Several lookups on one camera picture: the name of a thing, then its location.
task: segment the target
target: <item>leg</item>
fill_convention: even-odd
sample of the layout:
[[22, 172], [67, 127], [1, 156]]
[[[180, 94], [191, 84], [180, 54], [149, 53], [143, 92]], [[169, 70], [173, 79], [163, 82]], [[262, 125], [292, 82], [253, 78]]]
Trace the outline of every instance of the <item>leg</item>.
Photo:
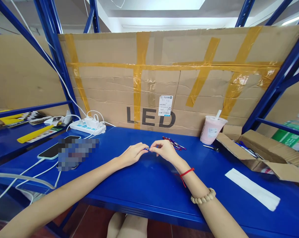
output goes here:
[[119, 231], [122, 227], [124, 219], [125, 219], [125, 214], [123, 213], [116, 212], [113, 214], [109, 222], [107, 238], [116, 238], [116, 236], [119, 234]]
[[117, 238], [147, 238], [147, 218], [127, 215]]

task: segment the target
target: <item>floor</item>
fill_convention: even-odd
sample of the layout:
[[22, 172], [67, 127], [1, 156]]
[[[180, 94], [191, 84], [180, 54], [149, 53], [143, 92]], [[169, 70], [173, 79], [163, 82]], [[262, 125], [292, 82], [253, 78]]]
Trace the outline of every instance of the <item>floor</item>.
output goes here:
[[[60, 225], [69, 210], [54, 219], [54, 222]], [[106, 238], [108, 224], [114, 213], [104, 208], [79, 203], [63, 230], [70, 235], [70, 238]], [[5, 223], [0, 222], [0, 229], [4, 225]], [[31, 238], [54, 238], [54, 236], [42, 228]], [[214, 236], [208, 232], [149, 220], [148, 238], [214, 238]]]

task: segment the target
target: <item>wrist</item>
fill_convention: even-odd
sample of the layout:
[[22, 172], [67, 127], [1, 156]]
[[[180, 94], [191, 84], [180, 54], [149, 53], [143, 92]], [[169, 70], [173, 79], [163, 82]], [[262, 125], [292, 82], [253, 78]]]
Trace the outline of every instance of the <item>wrist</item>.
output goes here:
[[174, 163], [174, 166], [180, 174], [183, 174], [191, 169], [188, 163], [181, 157], [179, 157], [179, 159]]
[[119, 157], [115, 157], [112, 160], [109, 161], [109, 163], [112, 164], [113, 168], [115, 169], [115, 171], [123, 169], [125, 166], [122, 162], [122, 160], [120, 160]]

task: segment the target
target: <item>human hand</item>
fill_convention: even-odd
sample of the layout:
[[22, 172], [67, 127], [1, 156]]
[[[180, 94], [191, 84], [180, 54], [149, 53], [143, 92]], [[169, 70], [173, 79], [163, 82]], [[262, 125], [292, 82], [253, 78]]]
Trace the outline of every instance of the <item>human hand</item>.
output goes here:
[[137, 143], [135, 145], [130, 145], [119, 157], [115, 158], [119, 161], [119, 163], [122, 165], [122, 167], [130, 166], [134, 163], [136, 163], [142, 154], [148, 153], [147, 150], [144, 150], [145, 148], [148, 148], [149, 146], [146, 144], [143, 144], [142, 142]]
[[156, 156], [162, 156], [165, 160], [171, 162], [173, 165], [177, 160], [181, 159], [169, 140], [154, 141], [154, 143], [150, 146], [149, 151], [156, 152]]

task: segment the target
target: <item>plastic cup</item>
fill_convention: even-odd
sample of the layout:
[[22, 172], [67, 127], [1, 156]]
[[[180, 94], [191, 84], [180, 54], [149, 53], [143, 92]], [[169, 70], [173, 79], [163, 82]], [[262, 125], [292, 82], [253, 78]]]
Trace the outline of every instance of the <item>plastic cup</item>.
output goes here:
[[215, 141], [222, 127], [227, 122], [227, 120], [220, 117], [216, 119], [215, 116], [206, 116], [206, 121], [203, 125], [200, 141], [204, 144], [211, 145]]

